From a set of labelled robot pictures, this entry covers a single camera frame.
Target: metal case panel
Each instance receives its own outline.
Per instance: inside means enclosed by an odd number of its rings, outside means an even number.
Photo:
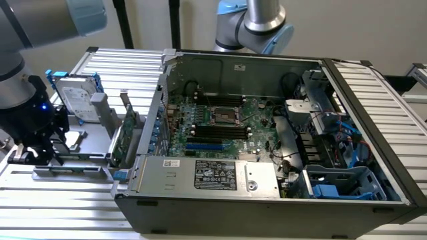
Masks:
[[[383,208],[335,202],[269,203],[122,196],[115,202],[134,230],[143,234],[277,238],[355,239],[409,210],[405,205]]]

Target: black cable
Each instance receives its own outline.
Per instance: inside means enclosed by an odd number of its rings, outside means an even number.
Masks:
[[[281,77],[281,90],[282,90],[282,93],[285,95],[285,97],[287,96],[287,92],[286,92],[286,86],[285,86],[285,80],[289,76],[297,76],[298,77],[298,80],[299,80],[299,84],[303,85],[303,78],[301,77],[301,75],[298,75],[295,72],[287,72],[286,74],[283,74],[283,76]]]
[[[185,83],[183,90],[182,90],[182,95],[183,95],[183,97],[186,97],[186,96],[187,96],[187,86],[189,86],[189,84],[191,84],[191,83],[195,83],[195,84],[197,84],[197,86],[199,85],[198,80],[195,80],[195,79],[190,79],[190,80],[187,80],[187,81],[186,81],[186,83]]]
[[[386,82],[391,85],[387,77],[386,77],[386,76],[382,74],[382,72],[381,72],[379,70],[377,70],[374,67],[367,66],[367,65],[365,65],[365,64],[362,64],[362,63],[359,63],[359,62],[351,62],[351,61],[346,61],[346,60],[343,60],[343,59],[338,59],[338,58],[331,58],[331,60],[335,61],[335,62],[338,62],[338,63],[361,65],[361,66],[371,69],[374,72],[377,72],[377,73],[381,75],[381,77],[382,77],[382,78],[386,80]]]
[[[286,156],[283,156],[282,158],[285,159],[285,158],[289,158],[289,157],[291,157],[293,155],[295,155],[295,154],[301,154],[301,152],[294,152],[294,153],[291,153],[291,154],[289,154],[289,155],[286,155]]]

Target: blue plastic clip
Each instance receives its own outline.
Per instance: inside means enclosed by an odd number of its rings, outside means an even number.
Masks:
[[[48,69],[46,71],[46,78],[47,78],[48,83],[51,84],[52,89],[56,91],[56,85],[55,85],[55,82],[54,82],[52,70],[51,69]]]
[[[337,124],[346,128],[346,130],[345,130],[346,134],[349,134],[349,135],[353,135],[353,134],[361,135],[362,134],[361,131],[358,129],[355,129],[353,126],[350,126],[347,123],[345,123],[342,121],[337,121]]]
[[[99,73],[95,72],[95,73],[92,74],[92,77],[94,77],[94,79],[95,79],[95,84],[96,84],[98,92],[99,92],[99,93],[103,93],[103,92],[104,92],[104,88],[103,88],[102,77],[100,77]]]
[[[112,179],[115,181],[127,182],[130,180],[129,173],[130,173],[129,171],[119,170],[114,173]]]
[[[54,77],[59,77],[59,78],[64,78],[68,76],[68,72],[66,71],[56,71],[54,74],[52,74]]]

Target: blue cable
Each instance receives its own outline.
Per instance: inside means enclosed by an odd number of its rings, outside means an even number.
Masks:
[[[358,162],[358,146],[353,151],[353,158],[351,158],[351,163],[349,165],[349,169],[351,169],[355,166],[357,162]]]

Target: power supply label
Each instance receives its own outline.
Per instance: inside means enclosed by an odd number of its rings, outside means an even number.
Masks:
[[[197,160],[194,187],[203,190],[237,191],[237,163]]]

